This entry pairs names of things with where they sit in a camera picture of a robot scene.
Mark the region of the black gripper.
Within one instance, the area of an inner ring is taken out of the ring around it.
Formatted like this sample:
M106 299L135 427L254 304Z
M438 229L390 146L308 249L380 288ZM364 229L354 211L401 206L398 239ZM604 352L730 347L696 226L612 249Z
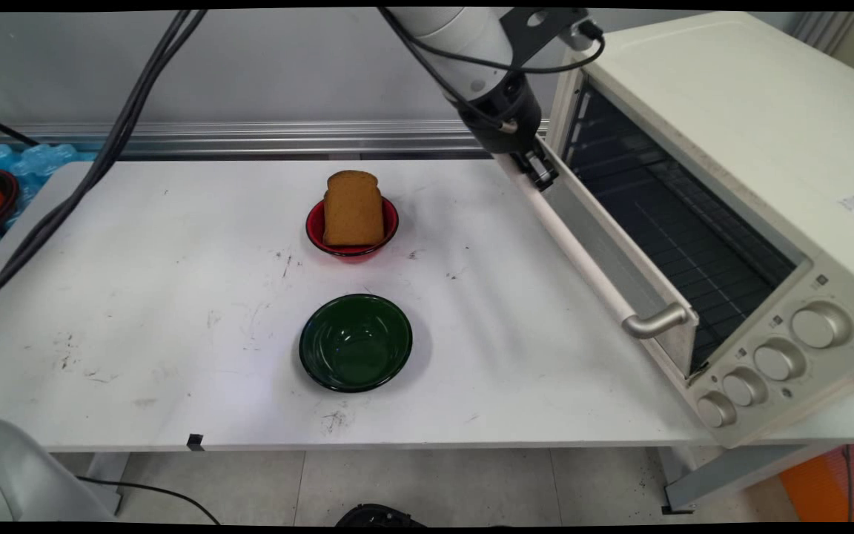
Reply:
M511 155L539 192L558 178L555 156L542 139L535 141L542 110L526 75L512 72L480 98L458 102L457 114L482 148Z

